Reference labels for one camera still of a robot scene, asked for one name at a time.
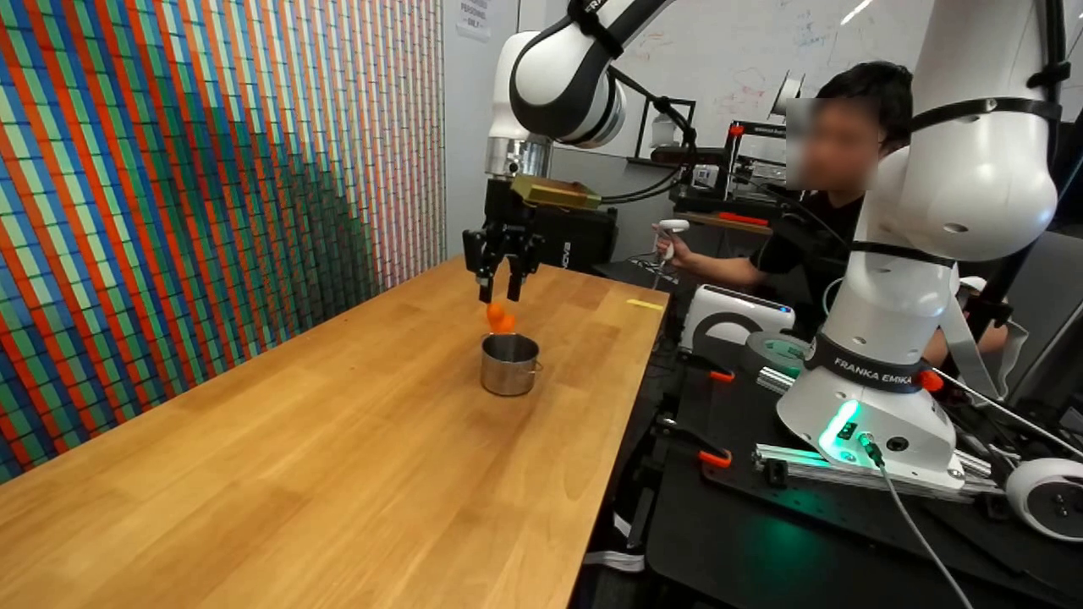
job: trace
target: white robot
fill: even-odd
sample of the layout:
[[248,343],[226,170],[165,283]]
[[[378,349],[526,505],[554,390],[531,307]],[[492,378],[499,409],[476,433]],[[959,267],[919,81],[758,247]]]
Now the white robot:
[[[567,0],[566,20],[518,34],[502,56],[499,99],[531,137],[601,146],[624,126],[624,91],[608,60],[671,0]],[[837,306],[811,346],[808,373],[777,399],[777,418],[808,449],[760,447],[766,460],[830,470],[837,480],[892,485],[966,500],[993,490],[954,427],[913,374],[954,299],[959,261],[996,261],[1033,245],[1054,219],[1055,184],[1046,72],[1060,0],[936,0],[913,73],[916,132],[880,167]],[[1011,505],[1054,485],[1083,487],[1083,467],[1018,467]]]

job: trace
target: mosaic wall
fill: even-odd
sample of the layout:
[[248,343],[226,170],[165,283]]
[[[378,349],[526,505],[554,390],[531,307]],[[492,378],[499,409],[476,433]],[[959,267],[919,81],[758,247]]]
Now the mosaic wall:
[[0,480],[441,257],[441,0],[0,25]]

